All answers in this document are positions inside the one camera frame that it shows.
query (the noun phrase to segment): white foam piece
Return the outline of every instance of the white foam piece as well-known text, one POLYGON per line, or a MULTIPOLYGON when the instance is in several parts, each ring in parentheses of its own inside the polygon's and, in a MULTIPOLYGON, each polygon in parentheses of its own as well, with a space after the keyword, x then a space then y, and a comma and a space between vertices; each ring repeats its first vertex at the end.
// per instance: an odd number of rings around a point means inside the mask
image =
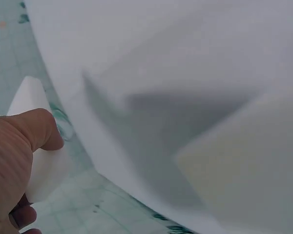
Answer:
MULTIPOLYGON (((7 115, 18 115, 37 108, 51 113, 42 83, 37 78, 25 77, 7 115)), ((55 151, 38 149, 33 155, 31 175, 25 192, 31 203, 45 200, 66 178, 71 166, 65 147, 55 151)))
POLYGON ((230 234, 293 234, 293 85, 198 137, 176 162, 230 234))

